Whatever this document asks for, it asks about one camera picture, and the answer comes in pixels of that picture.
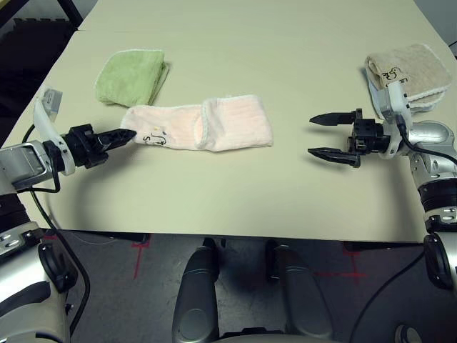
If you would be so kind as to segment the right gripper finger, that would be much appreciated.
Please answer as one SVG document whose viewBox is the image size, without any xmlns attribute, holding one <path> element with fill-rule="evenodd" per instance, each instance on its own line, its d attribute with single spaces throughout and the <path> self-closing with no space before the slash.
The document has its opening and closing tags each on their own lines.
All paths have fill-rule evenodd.
<svg viewBox="0 0 457 343">
<path fill-rule="evenodd" d="M 308 153 L 325 161 L 359 168 L 359 155 L 329 147 L 310 148 Z"/>
<path fill-rule="evenodd" d="M 353 124 L 356 120 L 357 112 L 331 112 L 327 114 L 319 114 L 309 119 L 310 123 L 321 126 L 338 126 Z"/>
</svg>

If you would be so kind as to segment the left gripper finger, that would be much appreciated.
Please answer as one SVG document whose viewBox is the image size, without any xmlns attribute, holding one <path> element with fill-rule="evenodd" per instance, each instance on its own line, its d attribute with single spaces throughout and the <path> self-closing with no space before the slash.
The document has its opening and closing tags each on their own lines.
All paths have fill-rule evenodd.
<svg viewBox="0 0 457 343">
<path fill-rule="evenodd" d="M 136 136 L 136 132 L 130 129 L 115 129 L 96 135 L 100 143 L 127 143 Z"/>
<path fill-rule="evenodd" d="M 101 150 L 109 151 L 126 145 L 132 140 L 128 136 L 102 136 L 101 137 Z"/>
</svg>

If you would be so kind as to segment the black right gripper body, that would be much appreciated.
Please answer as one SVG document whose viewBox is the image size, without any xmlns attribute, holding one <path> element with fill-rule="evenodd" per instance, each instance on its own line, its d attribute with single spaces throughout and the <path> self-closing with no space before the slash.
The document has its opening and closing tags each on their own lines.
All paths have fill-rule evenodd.
<svg viewBox="0 0 457 343">
<path fill-rule="evenodd" d="M 353 129 L 347 139 L 345 164 L 358 168 L 361 165 L 361 156 L 372 152 L 384 153 L 390 143 L 390 136 L 384 134 L 382 124 L 376 123 L 374 119 L 364 119 L 361 109 L 352 111 L 348 117 Z"/>
</svg>

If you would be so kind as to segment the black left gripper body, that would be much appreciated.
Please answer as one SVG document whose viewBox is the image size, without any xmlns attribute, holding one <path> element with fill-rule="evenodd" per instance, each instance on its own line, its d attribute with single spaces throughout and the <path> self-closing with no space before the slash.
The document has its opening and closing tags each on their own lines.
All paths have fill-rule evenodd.
<svg viewBox="0 0 457 343">
<path fill-rule="evenodd" d="M 104 164 L 109 155 L 109 136 L 97 134 L 90 124 L 71 127 L 62 136 L 77 167 L 86 169 Z"/>
</svg>

